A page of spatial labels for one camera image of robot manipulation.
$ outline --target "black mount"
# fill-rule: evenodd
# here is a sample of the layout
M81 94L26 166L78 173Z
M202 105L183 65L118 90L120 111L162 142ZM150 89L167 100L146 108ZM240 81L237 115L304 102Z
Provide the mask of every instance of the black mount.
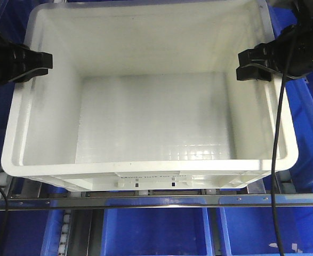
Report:
M306 1L297 0L292 4L296 25L283 29L280 36L270 43L239 53L237 80L271 81L271 74L282 76L294 33L298 34L287 79L302 78L313 71L313 8Z
M27 82L53 68L52 55L35 52L23 44L14 44L0 33L0 85Z

